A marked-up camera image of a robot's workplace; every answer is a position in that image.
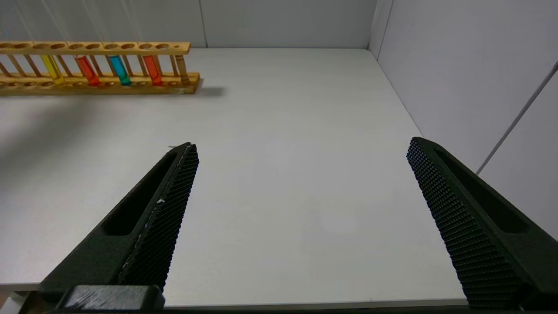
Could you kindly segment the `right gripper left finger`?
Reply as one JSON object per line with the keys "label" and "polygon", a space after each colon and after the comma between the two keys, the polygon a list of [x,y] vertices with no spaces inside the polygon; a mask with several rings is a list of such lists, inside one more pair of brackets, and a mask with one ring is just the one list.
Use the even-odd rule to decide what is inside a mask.
{"label": "right gripper left finger", "polygon": [[50,302],[78,285],[165,286],[199,165],[197,146],[168,151],[40,283]]}

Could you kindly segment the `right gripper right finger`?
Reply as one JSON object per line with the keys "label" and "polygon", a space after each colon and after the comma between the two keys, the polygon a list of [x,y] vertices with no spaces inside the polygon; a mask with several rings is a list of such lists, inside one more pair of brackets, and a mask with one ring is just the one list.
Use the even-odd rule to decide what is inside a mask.
{"label": "right gripper right finger", "polygon": [[555,307],[558,243],[435,142],[406,154],[471,307]]}

